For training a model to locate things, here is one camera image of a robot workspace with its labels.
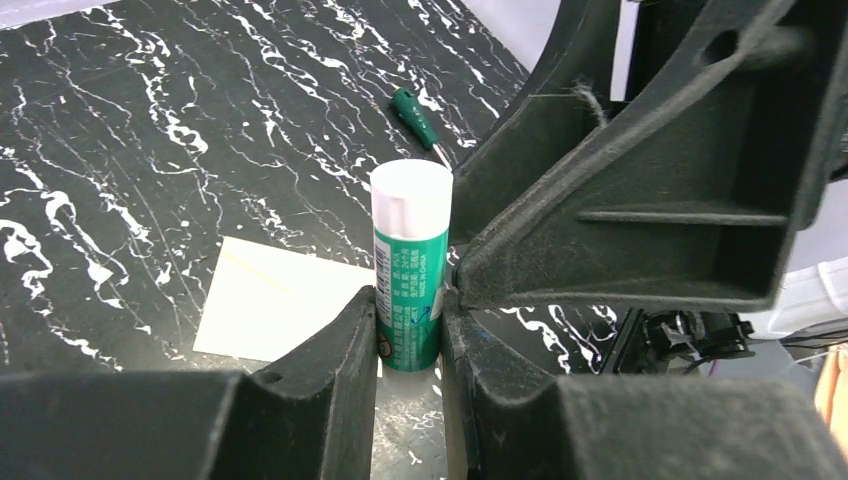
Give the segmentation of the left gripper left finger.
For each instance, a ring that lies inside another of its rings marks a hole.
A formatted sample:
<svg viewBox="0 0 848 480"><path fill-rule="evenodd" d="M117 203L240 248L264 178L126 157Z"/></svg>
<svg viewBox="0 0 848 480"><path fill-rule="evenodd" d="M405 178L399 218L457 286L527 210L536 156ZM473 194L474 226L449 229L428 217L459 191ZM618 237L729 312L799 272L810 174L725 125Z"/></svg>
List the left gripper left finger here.
<svg viewBox="0 0 848 480"><path fill-rule="evenodd" d="M253 374L142 371L1 380L5 479L366 479L376 302Z"/></svg>

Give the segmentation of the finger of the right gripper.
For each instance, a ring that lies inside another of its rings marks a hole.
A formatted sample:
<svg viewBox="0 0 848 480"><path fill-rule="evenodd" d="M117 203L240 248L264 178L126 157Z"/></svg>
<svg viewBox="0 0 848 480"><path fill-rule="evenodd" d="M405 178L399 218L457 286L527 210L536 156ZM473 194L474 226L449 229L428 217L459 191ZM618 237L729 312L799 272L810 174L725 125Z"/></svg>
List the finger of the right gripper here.
<svg viewBox="0 0 848 480"><path fill-rule="evenodd" d="M464 309L753 312L847 128L843 1L652 1L635 96L467 244Z"/></svg>
<svg viewBox="0 0 848 480"><path fill-rule="evenodd" d="M469 243L607 119L620 4L564 1L529 78L453 171L449 242Z"/></svg>

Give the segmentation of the white envelope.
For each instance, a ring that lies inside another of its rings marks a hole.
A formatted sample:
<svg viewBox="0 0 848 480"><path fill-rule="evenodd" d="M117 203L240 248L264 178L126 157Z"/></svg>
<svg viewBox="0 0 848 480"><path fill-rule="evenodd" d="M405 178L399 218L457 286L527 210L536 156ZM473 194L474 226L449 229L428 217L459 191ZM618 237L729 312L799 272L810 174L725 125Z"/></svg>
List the white envelope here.
<svg viewBox="0 0 848 480"><path fill-rule="evenodd" d="M223 239L193 350L275 361L321 329L373 270L247 240Z"/></svg>

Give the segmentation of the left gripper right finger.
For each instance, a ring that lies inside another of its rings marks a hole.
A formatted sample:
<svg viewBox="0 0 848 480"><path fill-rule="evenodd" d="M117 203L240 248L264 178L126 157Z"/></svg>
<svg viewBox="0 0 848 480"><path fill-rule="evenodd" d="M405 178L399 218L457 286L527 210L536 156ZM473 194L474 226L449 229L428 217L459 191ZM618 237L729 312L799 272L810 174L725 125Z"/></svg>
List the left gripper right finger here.
<svg viewBox="0 0 848 480"><path fill-rule="evenodd" d="M780 382L554 376L470 314L442 324L453 479L843 479L810 400Z"/></svg>

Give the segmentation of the white green glue stick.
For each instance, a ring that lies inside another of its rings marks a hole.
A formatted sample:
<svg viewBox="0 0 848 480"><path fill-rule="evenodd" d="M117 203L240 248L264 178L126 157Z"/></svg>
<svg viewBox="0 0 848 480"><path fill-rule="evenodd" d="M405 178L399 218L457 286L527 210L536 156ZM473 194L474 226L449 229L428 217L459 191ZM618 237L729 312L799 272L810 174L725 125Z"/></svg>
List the white green glue stick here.
<svg viewBox="0 0 848 480"><path fill-rule="evenodd" d="M440 351L453 175L424 159L389 161L370 175L378 351L412 373Z"/></svg>

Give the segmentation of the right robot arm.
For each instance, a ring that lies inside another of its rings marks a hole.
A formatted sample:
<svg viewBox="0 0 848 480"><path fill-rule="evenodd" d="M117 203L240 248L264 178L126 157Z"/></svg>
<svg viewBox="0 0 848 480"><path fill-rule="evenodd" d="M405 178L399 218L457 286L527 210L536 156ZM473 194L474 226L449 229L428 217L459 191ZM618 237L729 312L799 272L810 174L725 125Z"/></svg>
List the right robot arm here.
<svg viewBox="0 0 848 480"><path fill-rule="evenodd" d="M847 314L847 257L788 263L840 174L843 1L566 1L509 110L457 169L467 309L631 315L600 370L746 353Z"/></svg>

